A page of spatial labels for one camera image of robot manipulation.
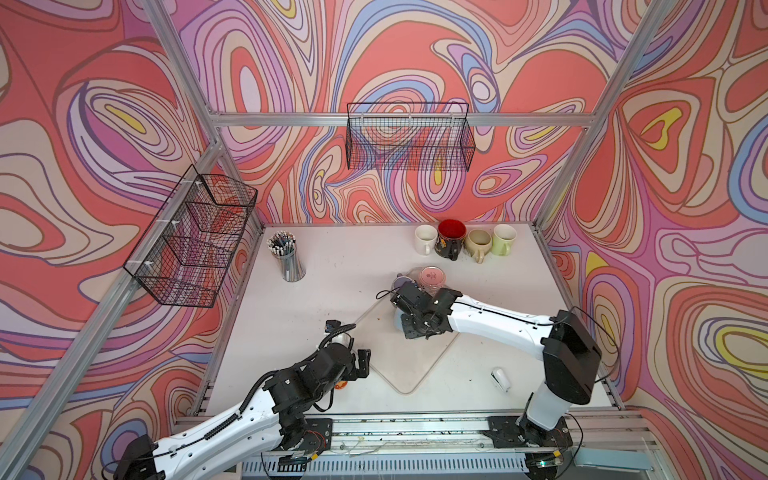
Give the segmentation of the black mug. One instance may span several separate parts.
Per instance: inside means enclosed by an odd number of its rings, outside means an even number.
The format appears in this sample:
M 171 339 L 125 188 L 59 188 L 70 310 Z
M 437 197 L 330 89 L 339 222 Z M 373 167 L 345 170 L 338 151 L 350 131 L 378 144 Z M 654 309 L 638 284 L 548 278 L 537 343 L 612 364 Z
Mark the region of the black mug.
M 435 252 L 438 256 L 457 261 L 467 234 L 466 225 L 456 219 L 442 220 L 437 226 Z

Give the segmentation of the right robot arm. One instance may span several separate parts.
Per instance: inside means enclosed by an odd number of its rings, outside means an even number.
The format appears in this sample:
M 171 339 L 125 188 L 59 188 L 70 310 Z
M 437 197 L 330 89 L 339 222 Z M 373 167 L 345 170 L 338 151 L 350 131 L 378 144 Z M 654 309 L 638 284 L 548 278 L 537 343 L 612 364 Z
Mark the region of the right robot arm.
M 573 312 L 526 314 L 447 287 L 431 294 L 413 281 L 387 294 L 401 312 L 401 328 L 409 340 L 444 333 L 475 335 L 516 348 L 542 363 L 544 378 L 517 420 L 519 429 L 548 433 L 558 428 L 573 405 L 591 401 L 602 351 Z

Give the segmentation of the light blue mug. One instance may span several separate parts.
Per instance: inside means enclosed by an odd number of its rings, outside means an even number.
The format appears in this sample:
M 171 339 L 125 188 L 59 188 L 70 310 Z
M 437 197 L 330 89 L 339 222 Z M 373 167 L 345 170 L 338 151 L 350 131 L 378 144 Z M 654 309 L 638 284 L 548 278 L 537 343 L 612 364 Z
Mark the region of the light blue mug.
M 403 331 L 402 315 L 403 311 L 396 308 L 394 312 L 394 324 L 398 331 Z

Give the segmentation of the cream round mug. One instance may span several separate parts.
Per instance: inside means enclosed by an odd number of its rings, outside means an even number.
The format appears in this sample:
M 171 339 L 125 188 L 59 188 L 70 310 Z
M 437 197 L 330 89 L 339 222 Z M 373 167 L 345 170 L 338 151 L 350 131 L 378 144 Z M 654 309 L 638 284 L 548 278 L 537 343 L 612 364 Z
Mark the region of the cream round mug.
M 492 236 L 482 229 L 470 230 L 464 239 L 464 250 L 478 264 L 482 264 L 492 249 Z

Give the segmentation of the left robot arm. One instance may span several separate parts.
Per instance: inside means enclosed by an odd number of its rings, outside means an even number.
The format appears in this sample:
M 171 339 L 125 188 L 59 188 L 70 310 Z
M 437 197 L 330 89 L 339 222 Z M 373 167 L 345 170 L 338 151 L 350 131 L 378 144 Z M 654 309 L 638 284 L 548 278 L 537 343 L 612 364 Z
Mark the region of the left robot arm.
M 179 434 L 131 441 L 107 479 L 210 479 L 253 455 L 286 451 L 309 462 L 330 446 L 332 422 L 305 413 L 341 381 L 366 378 L 371 351 L 325 342 L 309 358 L 270 371 L 238 405 Z

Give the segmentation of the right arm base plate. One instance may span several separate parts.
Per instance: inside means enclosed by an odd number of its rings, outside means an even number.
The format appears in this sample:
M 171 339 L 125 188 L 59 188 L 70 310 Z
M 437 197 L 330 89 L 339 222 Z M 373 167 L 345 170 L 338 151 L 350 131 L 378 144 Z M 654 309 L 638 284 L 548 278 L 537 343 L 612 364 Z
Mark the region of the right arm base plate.
M 556 448 L 573 446 L 572 436 L 564 417 L 560 417 L 551 430 L 539 427 L 525 415 L 490 416 L 488 429 L 481 434 L 489 438 L 495 448 Z

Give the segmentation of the light green mug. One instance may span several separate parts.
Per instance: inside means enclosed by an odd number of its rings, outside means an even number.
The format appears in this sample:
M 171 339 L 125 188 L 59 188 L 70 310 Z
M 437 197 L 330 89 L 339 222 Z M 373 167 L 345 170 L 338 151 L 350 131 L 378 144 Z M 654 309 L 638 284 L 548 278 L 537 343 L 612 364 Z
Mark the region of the light green mug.
M 513 226 L 507 224 L 496 225 L 492 232 L 491 253 L 499 257 L 509 256 L 516 238 L 517 230 Z

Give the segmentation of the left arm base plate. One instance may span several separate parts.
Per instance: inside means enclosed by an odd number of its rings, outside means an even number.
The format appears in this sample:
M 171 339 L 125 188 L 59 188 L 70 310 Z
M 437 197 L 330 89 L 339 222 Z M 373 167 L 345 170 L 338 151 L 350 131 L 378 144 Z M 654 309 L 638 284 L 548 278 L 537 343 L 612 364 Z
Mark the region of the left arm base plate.
M 303 430 L 291 433 L 273 452 L 321 454 L 332 446 L 333 428 L 330 417 L 310 417 L 305 420 Z

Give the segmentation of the white mug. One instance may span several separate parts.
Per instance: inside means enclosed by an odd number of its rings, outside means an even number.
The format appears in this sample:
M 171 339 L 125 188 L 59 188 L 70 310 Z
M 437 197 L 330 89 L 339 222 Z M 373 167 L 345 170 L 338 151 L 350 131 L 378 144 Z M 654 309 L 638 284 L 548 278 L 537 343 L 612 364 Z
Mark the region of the white mug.
M 419 225 L 414 231 L 414 249 L 421 256 L 429 256 L 434 252 L 438 238 L 438 230 L 433 225 Z

